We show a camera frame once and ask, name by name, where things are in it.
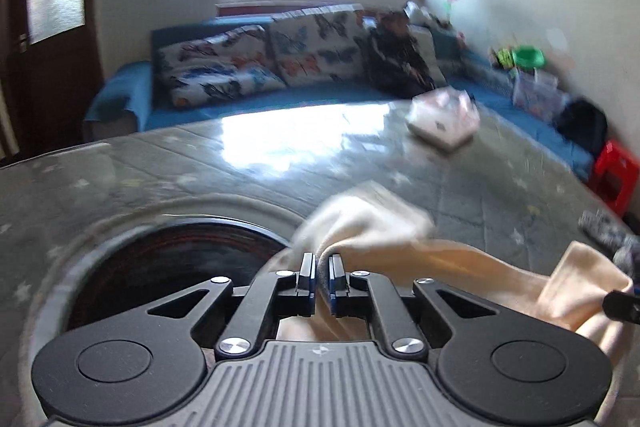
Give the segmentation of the cream sweater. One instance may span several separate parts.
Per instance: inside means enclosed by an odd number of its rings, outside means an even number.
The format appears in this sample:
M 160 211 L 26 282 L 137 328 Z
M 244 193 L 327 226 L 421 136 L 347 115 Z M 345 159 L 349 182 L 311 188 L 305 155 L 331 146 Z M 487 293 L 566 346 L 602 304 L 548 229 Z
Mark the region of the cream sweater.
M 631 279 L 600 251 L 572 242 L 551 275 L 509 265 L 458 242 L 434 239 L 431 215 L 375 182 L 327 199 L 296 230 L 290 247 L 265 271 L 295 271 L 313 253 L 326 269 L 333 254 L 346 270 L 367 270 L 408 286 L 431 277 L 493 303 L 568 329 L 595 343 L 613 365 L 613 379 L 596 421 L 612 414 L 624 379 L 632 328 L 606 317 L 602 301 L 610 291 L 631 291 Z

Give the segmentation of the grey knitted garment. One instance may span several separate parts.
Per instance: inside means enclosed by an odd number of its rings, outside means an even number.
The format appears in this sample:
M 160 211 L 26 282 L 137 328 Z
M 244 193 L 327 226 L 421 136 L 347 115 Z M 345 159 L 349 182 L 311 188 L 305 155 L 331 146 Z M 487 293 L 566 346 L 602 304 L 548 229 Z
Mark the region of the grey knitted garment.
M 605 250 L 620 271 L 639 282 L 638 235 L 625 232 L 601 210 L 585 210 L 578 220 L 578 227 Z

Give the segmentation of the red plastic stool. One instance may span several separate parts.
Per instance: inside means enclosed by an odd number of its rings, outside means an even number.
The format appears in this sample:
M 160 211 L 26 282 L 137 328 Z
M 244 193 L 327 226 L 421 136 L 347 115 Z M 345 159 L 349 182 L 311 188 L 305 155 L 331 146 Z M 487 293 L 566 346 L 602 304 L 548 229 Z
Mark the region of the red plastic stool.
M 618 217 L 628 210 L 639 181 L 639 159 L 608 140 L 592 167 L 588 186 Z

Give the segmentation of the black round induction cooktop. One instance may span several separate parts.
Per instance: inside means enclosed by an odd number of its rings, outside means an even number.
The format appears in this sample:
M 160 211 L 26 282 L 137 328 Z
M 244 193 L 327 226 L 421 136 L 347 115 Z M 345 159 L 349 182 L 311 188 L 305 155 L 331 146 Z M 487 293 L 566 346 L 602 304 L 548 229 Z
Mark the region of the black round induction cooktop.
M 184 218 L 123 239 L 79 283 L 66 329 L 112 317 L 211 277 L 249 284 L 259 269 L 288 247 L 260 225 L 211 217 Z

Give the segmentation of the black bag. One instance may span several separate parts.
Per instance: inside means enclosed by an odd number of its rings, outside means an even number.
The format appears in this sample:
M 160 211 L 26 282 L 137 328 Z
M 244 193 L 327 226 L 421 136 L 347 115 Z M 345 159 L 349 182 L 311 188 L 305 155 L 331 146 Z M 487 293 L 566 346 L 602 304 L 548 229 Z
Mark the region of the black bag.
M 608 118 L 586 98 L 572 98 L 553 119 L 553 127 L 592 157 L 600 155 L 608 139 Z

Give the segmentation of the white tissue box on table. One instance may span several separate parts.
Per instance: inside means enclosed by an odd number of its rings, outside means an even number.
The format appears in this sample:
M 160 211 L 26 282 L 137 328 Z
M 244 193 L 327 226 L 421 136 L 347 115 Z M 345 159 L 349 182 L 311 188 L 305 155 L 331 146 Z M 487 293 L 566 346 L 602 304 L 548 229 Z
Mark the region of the white tissue box on table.
M 473 139 L 480 112 L 468 92 L 446 87 L 413 98 L 406 124 L 417 138 L 450 153 Z

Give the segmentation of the clear plastic storage box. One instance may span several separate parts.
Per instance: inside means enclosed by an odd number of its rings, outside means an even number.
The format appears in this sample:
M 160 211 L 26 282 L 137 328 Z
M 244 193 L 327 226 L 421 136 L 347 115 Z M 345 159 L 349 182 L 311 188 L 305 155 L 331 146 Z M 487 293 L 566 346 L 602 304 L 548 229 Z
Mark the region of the clear plastic storage box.
M 533 74 L 514 70 L 512 103 L 547 124 L 558 117 L 570 95 L 559 87 L 559 79 L 541 69 Z

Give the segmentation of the left butterfly print cushion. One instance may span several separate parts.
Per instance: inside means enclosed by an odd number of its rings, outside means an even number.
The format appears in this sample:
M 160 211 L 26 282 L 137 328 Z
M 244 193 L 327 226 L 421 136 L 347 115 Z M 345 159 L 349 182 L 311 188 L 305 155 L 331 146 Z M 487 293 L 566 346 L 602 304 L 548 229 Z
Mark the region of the left butterfly print cushion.
M 164 46 L 157 58 L 160 83 L 178 109 L 286 88 L 286 82 L 273 72 L 267 31 L 259 25 Z

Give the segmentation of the butterfly print cushion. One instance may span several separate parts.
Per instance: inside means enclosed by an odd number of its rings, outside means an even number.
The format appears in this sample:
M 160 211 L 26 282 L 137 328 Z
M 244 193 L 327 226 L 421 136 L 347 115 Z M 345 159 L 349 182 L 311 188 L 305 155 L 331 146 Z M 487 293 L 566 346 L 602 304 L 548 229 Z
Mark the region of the butterfly print cushion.
M 160 83 L 178 109 L 286 88 L 286 82 L 273 72 L 267 31 L 259 25 L 164 46 L 157 58 Z
M 367 29 L 359 4 L 276 14 L 269 26 L 274 59 L 291 87 L 361 80 Z

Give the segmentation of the child in dark jacket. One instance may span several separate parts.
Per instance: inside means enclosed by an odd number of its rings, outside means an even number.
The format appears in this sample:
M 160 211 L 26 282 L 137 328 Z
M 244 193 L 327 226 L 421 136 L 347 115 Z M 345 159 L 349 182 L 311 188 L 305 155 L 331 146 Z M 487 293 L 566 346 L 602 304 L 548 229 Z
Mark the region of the child in dark jacket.
M 374 87 L 394 98 L 410 100 L 435 89 L 405 12 L 383 14 L 369 31 L 367 61 Z

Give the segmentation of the right butterfly print cushion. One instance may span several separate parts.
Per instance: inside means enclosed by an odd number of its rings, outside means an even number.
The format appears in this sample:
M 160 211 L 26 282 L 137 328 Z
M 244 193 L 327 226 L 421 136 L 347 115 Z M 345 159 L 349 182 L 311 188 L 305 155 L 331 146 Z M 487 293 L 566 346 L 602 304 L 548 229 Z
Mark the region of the right butterfly print cushion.
M 269 26 L 274 59 L 291 87 L 361 80 L 367 29 L 359 4 L 276 14 Z

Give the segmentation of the blue sofa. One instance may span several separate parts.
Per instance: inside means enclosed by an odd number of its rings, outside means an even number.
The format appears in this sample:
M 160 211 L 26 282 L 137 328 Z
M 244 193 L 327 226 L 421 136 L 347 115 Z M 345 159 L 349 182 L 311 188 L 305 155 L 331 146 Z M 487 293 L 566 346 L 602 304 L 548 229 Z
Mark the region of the blue sofa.
M 536 118 L 512 102 L 511 79 L 504 72 L 491 72 L 454 42 L 450 31 L 432 29 L 435 54 L 445 69 L 447 82 L 464 90 L 475 102 L 484 105 L 529 135 L 558 156 L 586 182 L 596 155 L 565 138 L 550 122 Z M 207 103 L 201 107 L 177 108 L 164 86 L 155 79 L 157 60 L 133 62 L 122 66 L 93 99 L 82 123 L 87 142 L 154 129 L 191 124 L 224 116 L 263 112 L 302 106 L 390 101 L 364 80 L 341 86 L 335 81 L 317 82 L 264 94 L 237 98 L 231 102 Z

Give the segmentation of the green plastic bowl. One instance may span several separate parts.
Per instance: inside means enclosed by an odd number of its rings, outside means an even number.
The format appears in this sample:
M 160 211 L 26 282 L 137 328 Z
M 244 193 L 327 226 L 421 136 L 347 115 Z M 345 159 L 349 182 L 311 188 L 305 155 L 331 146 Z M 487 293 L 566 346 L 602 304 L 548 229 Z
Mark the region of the green plastic bowl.
M 544 52 L 534 46 L 516 46 L 511 54 L 514 66 L 519 69 L 542 69 L 546 64 Z

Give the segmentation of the dark wooden door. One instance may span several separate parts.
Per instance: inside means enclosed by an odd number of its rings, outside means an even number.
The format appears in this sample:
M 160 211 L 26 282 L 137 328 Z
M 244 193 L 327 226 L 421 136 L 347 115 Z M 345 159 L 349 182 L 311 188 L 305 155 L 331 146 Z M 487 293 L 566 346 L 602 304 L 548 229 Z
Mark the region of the dark wooden door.
M 93 0 L 1 0 L 1 87 L 18 156 L 80 143 L 102 84 Z

